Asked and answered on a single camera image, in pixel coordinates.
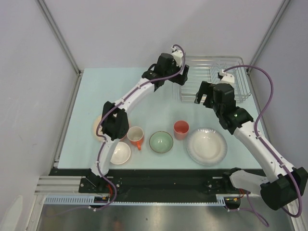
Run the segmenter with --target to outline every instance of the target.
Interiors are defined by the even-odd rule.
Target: robotic arm
[[[206,95],[203,105],[214,109],[221,126],[246,146],[259,162],[266,175],[266,177],[262,177],[247,173],[239,168],[234,168],[225,173],[224,177],[234,188],[245,189],[261,195],[264,202],[271,209],[277,210],[282,208],[297,199],[295,186],[287,171],[296,180],[301,195],[304,193],[308,173],[303,167],[296,169],[290,162],[284,159],[262,134],[256,135],[253,118],[245,109],[236,106],[234,88],[231,85],[234,83],[234,76],[220,72],[218,77],[221,79],[218,84],[211,84],[205,81],[201,83],[195,103],[200,103],[202,96]],[[277,161],[261,142],[261,138],[277,155],[282,164]]]
[[[92,166],[92,172],[100,176],[106,175],[114,149],[129,129],[128,114],[147,95],[163,86],[166,80],[184,85],[189,67],[183,65],[183,52],[173,49],[172,54],[162,53],[156,64],[143,73],[136,86],[118,101],[106,102],[103,107],[104,120],[101,122],[105,144],[97,161]],[[251,152],[265,172],[266,177],[247,173],[239,168],[233,168],[224,173],[224,178],[230,187],[245,189],[261,195],[264,202],[273,210],[277,210],[297,198],[294,183],[288,172],[294,177],[300,194],[303,195],[308,179],[304,168],[296,169],[284,159],[262,134],[256,135],[254,121],[249,113],[238,106],[234,99],[234,76],[220,72],[218,84],[202,82],[196,95],[195,103],[200,103],[206,95],[204,106],[214,109],[219,123],[234,135]],[[281,160],[274,158],[265,147],[263,141]]]
[[[153,64],[143,73],[141,79],[125,96],[118,101],[111,103],[106,102],[103,107],[103,117],[107,115],[102,122],[102,132],[105,137],[105,146],[99,156],[99,160],[92,166],[92,172],[99,176],[97,163],[103,175],[109,171],[112,154],[129,129],[128,114],[132,109],[147,95],[155,92],[163,86],[166,80],[173,83],[184,85],[187,81],[189,66],[185,65],[182,74],[180,72],[183,64],[183,52],[173,48],[171,54],[162,53],[156,64]]]

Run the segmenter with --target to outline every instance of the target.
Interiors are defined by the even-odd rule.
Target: plate
[[[216,165],[227,155],[227,142],[216,130],[198,128],[187,139],[187,152],[199,164]]]
[[[121,165],[128,161],[130,157],[130,147],[124,142],[119,142],[115,147],[115,151],[110,162],[114,165]]]

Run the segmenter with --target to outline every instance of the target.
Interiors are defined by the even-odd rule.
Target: wire dish rack
[[[183,102],[194,102],[196,93],[202,81],[219,83],[218,72],[228,67],[241,65],[243,60],[234,56],[186,56],[186,64],[190,66],[188,80],[180,88],[180,99]],[[244,68],[236,68],[229,71],[235,77],[234,93],[237,103],[242,103],[251,93],[247,83],[247,75]]]

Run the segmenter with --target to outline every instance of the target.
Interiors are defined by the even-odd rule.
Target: metal floor
[[[230,212],[215,206],[114,205],[93,212],[45,205],[37,231],[294,231],[291,219],[282,211],[269,209],[260,198],[252,198],[256,210],[270,224],[265,228],[250,212]],[[249,207],[244,198],[241,207]]]

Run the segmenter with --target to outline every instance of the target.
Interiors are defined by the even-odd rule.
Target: gray wall
[[[276,149],[296,167],[308,170],[308,1],[292,1],[265,47],[257,66],[274,82],[274,96],[265,123]],[[269,97],[269,83],[254,71],[252,81],[263,107]],[[308,215],[308,187],[304,195]]]
[[[51,163],[77,76],[34,0],[0,1],[0,221]]]
[[[283,0],[46,0],[77,64],[145,67],[174,43],[250,62]]]

